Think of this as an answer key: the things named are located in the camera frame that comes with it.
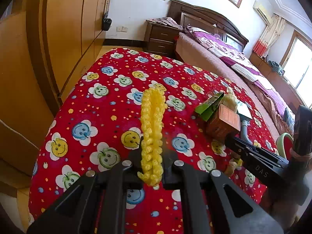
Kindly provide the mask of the white tissue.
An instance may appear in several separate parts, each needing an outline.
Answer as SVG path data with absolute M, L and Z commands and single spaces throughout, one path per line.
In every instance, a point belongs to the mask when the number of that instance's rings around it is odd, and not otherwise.
M 222 104 L 236 113 L 238 109 L 237 100 L 238 99 L 234 94 L 233 89 L 231 87 L 227 87 L 226 93 L 222 99 Z

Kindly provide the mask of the orange cardboard box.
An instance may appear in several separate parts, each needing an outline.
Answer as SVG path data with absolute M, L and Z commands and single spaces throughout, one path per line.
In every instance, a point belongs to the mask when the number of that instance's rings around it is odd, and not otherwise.
M 227 136 L 236 136 L 240 130 L 239 115 L 223 104 L 219 105 L 218 110 L 210 117 L 206 126 L 208 136 L 219 142 L 224 142 Z

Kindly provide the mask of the peanut shell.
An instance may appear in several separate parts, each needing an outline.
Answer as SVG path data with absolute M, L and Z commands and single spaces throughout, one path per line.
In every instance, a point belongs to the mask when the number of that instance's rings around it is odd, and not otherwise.
M 224 174 L 227 177 L 231 177 L 234 174 L 234 171 L 236 170 L 237 165 L 238 164 L 235 161 L 229 162 L 229 164 L 227 165 L 227 168 L 226 168 Z

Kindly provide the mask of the black bag on wardrobe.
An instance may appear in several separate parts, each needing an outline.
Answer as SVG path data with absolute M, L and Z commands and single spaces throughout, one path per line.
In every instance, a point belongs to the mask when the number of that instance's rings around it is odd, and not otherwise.
M 104 13 L 102 16 L 102 31 L 108 31 L 111 27 L 112 20 L 108 18 L 108 12 Z

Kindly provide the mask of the red green trash bin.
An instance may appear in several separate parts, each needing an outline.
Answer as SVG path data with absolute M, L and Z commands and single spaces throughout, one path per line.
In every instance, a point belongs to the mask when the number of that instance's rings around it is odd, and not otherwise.
M 278 153 L 281 157 L 289 160 L 290 149 L 293 147 L 293 137 L 289 133 L 281 134 L 276 140 Z

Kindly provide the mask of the wooden wardrobe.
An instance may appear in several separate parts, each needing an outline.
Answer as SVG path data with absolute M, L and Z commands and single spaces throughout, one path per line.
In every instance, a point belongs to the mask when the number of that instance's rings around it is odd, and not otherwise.
M 1 191 L 30 185 L 60 106 L 97 58 L 110 0 L 1 0 Z

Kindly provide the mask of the purple floral quilt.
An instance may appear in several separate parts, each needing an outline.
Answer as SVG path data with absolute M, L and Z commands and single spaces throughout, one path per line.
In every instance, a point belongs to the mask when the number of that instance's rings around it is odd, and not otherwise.
M 202 47 L 221 59 L 228 67 L 266 93 L 276 105 L 278 114 L 280 116 L 284 115 L 284 111 L 288 105 L 275 90 L 274 86 L 271 85 L 269 80 L 262 75 L 244 53 L 222 41 L 219 34 L 211 34 L 191 25 L 186 26 L 184 31 Z

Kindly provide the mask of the red white curtain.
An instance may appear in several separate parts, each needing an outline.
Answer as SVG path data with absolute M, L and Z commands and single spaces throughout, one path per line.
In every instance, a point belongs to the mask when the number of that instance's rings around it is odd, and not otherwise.
M 268 55 L 270 48 L 283 32 L 285 24 L 286 20 L 283 17 L 274 14 L 271 24 L 266 26 L 253 47 L 253 52 L 258 56 L 265 58 Z

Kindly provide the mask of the blue plaid pillow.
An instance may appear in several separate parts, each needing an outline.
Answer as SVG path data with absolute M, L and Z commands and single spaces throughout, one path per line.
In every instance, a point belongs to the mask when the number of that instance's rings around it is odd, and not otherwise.
M 293 128 L 295 124 L 295 114 L 289 107 L 285 109 L 282 119 L 288 125 L 289 130 L 293 133 Z

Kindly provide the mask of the red smiley flower blanket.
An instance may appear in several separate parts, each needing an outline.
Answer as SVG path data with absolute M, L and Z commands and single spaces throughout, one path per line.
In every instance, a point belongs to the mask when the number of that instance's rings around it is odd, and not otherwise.
M 229 148 L 206 135 L 206 124 L 195 112 L 228 88 L 251 113 L 247 134 L 253 145 L 276 151 L 263 110 L 229 68 L 217 71 L 153 53 L 112 49 L 79 79 L 48 130 L 32 174 L 30 233 L 74 233 L 76 226 L 65 214 L 75 212 L 75 202 L 46 223 L 38 219 L 86 172 L 110 171 L 139 148 L 142 97 L 150 88 L 160 90 L 167 105 L 164 146 L 196 170 L 225 171 L 235 162 Z

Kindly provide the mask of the blue plastic razor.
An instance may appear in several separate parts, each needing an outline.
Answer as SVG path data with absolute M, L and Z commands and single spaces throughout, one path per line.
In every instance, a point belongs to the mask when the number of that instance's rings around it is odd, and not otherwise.
M 240 139 L 245 141 L 246 143 L 252 145 L 252 141 L 249 139 L 249 136 L 247 134 L 249 125 L 250 125 L 249 121 L 247 121 L 247 120 L 241 121 Z

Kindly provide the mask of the window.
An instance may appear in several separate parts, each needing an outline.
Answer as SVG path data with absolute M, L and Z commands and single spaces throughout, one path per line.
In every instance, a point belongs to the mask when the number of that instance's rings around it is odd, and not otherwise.
M 294 30 L 281 64 L 286 81 L 311 108 L 311 41 Z

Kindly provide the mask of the wall air conditioner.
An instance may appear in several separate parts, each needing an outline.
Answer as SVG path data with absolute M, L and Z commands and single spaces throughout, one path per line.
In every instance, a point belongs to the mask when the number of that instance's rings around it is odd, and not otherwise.
M 270 25 L 272 23 L 273 12 L 268 10 L 259 1 L 254 2 L 253 9 L 257 12 L 257 14 L 260 16 L 260 18 L 264 21 L 266 25 Z

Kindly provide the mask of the dark wooden nightstand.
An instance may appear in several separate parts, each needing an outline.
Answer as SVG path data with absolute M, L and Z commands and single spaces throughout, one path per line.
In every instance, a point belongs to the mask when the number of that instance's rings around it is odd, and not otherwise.
M 143 50 L 175 58 L 175 46 L 180 32 L 177 28 L 147 21 Z

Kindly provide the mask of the white blue cardboard box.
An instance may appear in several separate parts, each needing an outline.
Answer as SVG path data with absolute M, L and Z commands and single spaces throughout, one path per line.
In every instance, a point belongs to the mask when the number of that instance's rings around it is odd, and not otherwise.
M 237 103 L 237 114 L 239 115 L 241 120 L 250 121 L 252 119 L 252 115 L 246 103 L 241 102 L 240 100 L 236 101 Z

